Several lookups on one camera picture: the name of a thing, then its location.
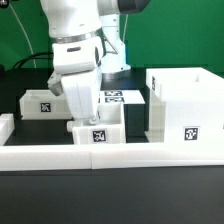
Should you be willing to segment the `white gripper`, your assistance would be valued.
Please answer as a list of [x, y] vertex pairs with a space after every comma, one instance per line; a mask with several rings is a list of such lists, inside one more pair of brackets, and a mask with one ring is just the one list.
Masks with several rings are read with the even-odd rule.
[[74, 119], [99, 123], [97, 113], [102, 80], [100, 62], [104, 56], [100, 37], [80, 42], [53, 44], [54, 72], [61, 76], [62, 90]]

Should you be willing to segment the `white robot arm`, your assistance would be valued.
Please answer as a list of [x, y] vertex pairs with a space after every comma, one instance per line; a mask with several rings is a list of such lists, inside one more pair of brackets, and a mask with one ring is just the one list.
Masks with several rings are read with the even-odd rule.
[[78, 120], [97, 116], [106, 55], [101, 18], [143, 11], [151, 0], [40, 0], [54, 40], [53, 77], [48, 85], [65, 95], [69, 111]]

